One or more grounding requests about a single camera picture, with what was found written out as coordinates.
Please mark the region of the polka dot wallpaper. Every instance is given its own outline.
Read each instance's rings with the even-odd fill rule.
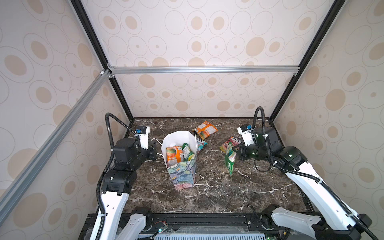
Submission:
[[[135,117],[270,116],[292,73],[117,74]]]
[[[99,75],[65,0],[0,7],[0,196]],[[109,154],[104,114],[126,121],[105,83],[0,228],[0,239],[77,239],[95,212],[95,179]],[[115,137],[123,134],[116,124]]]
[[[107,112],[128,123],[112,88],[104,83],[0,227],[0,240],[78,239],[87,215],[97,209],[96,184],[111,152]],[[125,128],[113,119],[111,128],[116,143]],[[1,176],[16,176],[20,159],[35,152],[16,153]]]
[[[275,125],[318,174],[384,232],[384,1],[350,1]]]
[[[295,65],[332,3],[83,0],[114,66]]]
[[[100,64],[65,0],[2,3],[0,195],[100,70]]]

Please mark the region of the dark brown marble surface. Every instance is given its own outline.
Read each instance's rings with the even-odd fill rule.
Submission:
[[[252,119],[136,119],[134,126],[150,126],[149,139],[162,142],[167,134],[191,131],[204,120],[215,125],[218,132],[205,139],[208,145],[198,154],[195,187],[175,190],[163,158],[158,155],[155,162],[146,161],[137,170],[137,180],[124,212],[131,212],[136,206],[150,207],[157,213],[251,212],[250,204],[260,212],[272,203],[288,210],[306,211],[297,186],[274,167],[269,172],[259,172],[253,159],[242,162],[237,158],[233,175],[229,175],[224,164],[225,154],[219,147],[231,136],[241,137],[237,128],[251,124]],[[161,153],[160,144],[157,152]],[[260,169],[267,166],[264,161],[257,164]]]

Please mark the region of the snack bag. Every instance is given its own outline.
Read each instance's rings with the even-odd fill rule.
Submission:
[[[175,165],[184,161],[183,149],[181,146],[167,147],[167,166]]]
[[[195,154],[189,148],[188,143],[184,143],[182,148],[183,148],[184,162],[190,161],[192,158],[195,157]]]
[[[205,142],[205,141],[203,141],[203,140],[201,140],[199,138],[196,138],[196,142],[197,142],[197,151],[196,151],[196,153],[200,152],[203,149],[203,147],[208,144],[207,142]]]
[[[220,146],[220,150],[223,152],[227,152],[227,147],[229,143],[232,143],[233,146],[236,146],[241,143],[241,140],[238,138],[230,137],[227,142],[223,143],[223,145]]]
[[[200,124],[197,128],[197,134],[201,137],[201,139],[206,139],[211,134],[217,132],[217,128],[210,124],[207,121],[204,121],[202,124]]]
[[[233,164],[235,163],[236,153],[233,151],[233,145],[231,142],[228,143],[227,151],[225,152],[225,166],[229,170],[229,175],[232,175]]]

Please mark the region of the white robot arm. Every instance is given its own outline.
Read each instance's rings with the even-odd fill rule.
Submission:
[[[98,240],[115,240],[122,211],[137,177],[136,170],[145,160],[156,159],[156,142],[148,142],[149,132],[149,127],[138,126],[135,130],[136,140],[123,138],[113,147],[116,157],[115,167],[105,174],[101,188],[105,214],[99,210],[90,240],[95,240],[98,232],[101,232]],[[136,207],[117,239],[136,240],[142,230],[152,227],[151,224],[151,209]]]
[[[258,111],[262,112],[262,127],[255,128]],[[233,150],[241,160],[254,158],[266,160],[287,175],[308,196],[322,216],[300,214],[278,205],[270,205],[260,221],[264,228],[288,227],[314,239],[359,240],[366,232],[372,239],[377,237],[368,229],[372,220],[366,214],[358,214],[330,189],[316,173],[307,158],[295,147],[283,147],[274,128],[265,127],[264,110],[258,107],[252,126],[238,128],[244,143]]]

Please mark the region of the cable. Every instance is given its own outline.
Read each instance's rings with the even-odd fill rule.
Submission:
[[[168,224],[166,221],[158,221],[158,222],[154,223],[153,225],[158,224],[159,222],[163,223],[164,226],[159,228],[159,230],[154,235],[152,235],[150,237],[140,238],[140,240],[152,240],[155,238],[156,235],[158,235],[159,233],[162,233],[168,229]]]
[[[262,115],[262,135],[263,135],[263,139],[264,139],[264,145],[265,145],[265,150],[266,150],[266,160],[271,164],[272,166],[272,163],[273,163],[273,156],[272,156],[272,153],[271,153],[271,149],[269,148],[269,145],[268,145],[268,140],[267,140],[267,136],[266,136],[266,132],[265,132],[265,113],[264,113],[264,109],[263,107],[261,106],[258,106],[257,109],[255,110],[255,115],[253,116],[253,123],[252,123],[252,138],[253,138],[253,141],[254,142],[257,142],[256,140],[256,137],[255,137],[255,134],[254,134],[254,129],[256,127],[256,119],[257,119],[257,114],[258,112],[260,111],[261,115]],[[269,170],[271,170],[271,166],[267,169],[267,170],[259,170],[256,166],[256,160],[254,160],[253,162],[255,164],[255,168],[260,171],[260,172],[268,172]]]
[[[281,238],[280,240],[287,240],[288,237],[289,237],[289,234],[291,233],[291,229],[290,228],[286,228],[287,230],[285,231],[285,235],[283,238]]]
[[[115,119],[118,123],[120,123],[121,125],[123,125],[126,129],[128,129],[128,131],[132,132],[133,134],[136,134],[130,127],[128,127],[128,125],[126,125],[125,123],[123,123],[120,119],[118,119],[115,115],[113,115],[112,113],[106,113],[105,114],[105,124],[107,126],[107,132],[108,132],[108,137],[109,137],[109,144],[110,144],[110,147],[111,147],[111,156],[109,158],[109,161],[107,163],[107,165],[105,166],[103,172],[101,173],[101,176],[97,182],[97,186],[96,186],[96,200],[97,200],[97,203],[99,204],[99,208],[100,208],[100,213],[101,213],[101,219],[100,219],[100,226],[99,226],[99,229],[97,231],[97,235],[96,235],[96,238],[95,240],[99,240],[100,237],[101,237],[101,234],[103,232],[103,228],[104,228],[104,224],[105,224],[105,208],[104,208],[104,204],[103,204],[103,200],[101,199],[101,194],[100,194],[100,188],[101,188],[101,183],[103,182],[103,178],[105,176],[105,174],[107,173],[112,161],[113,161],[113,157],[115,156],[115,153],[113,152],[113,147],[114,147],[114,143],[113,143],[113,136],[112,136],[112,130],[111,130],[111,124],[109,122],[109,117]],[[139,153],[141,152],[141,145],[140,145],[140,139],[139,139]]]
[[[303,172],[297,172],[297,171],[292,171],[292,170],[289,170],[289,169],[285,169],[283,167],[280,167],[277,162],[276,164],[274,164],[273,166],[275,166],[276,168],[278,168],[279,170],[281,171],[285,171],[285,172],[288,172],[288,173],[291,173],[291,174],[295,174],[295,175],[299,175],[299,176],[302,176],[302,177],[307,177],[307,178],[310,178],[310,179],[313,179],[315,180],[316,182],[319,182],[320,185],[325,188],[325,190],[327,190],[327,192],[329,192],[329,194],[335,199],[335,201],[341,206],[341,208],[347,213],[347,215],[351,215],[350,217],[356,222],[357,225],[359,225],[367,234],[368,236],[370,236],[373,240],[379,240],[374,234],[373,232],[371,232],[368,227],[360,220],[358,219],[355,215],[352,215],[352,211],[345,205],[345,203],[340,199],[339,196],[337,196],[337,194],[323,181],[321,181],[320,178],[317,178],[313,175],[310,175],[310,174],[306,174],[306,173],[303,173]]]

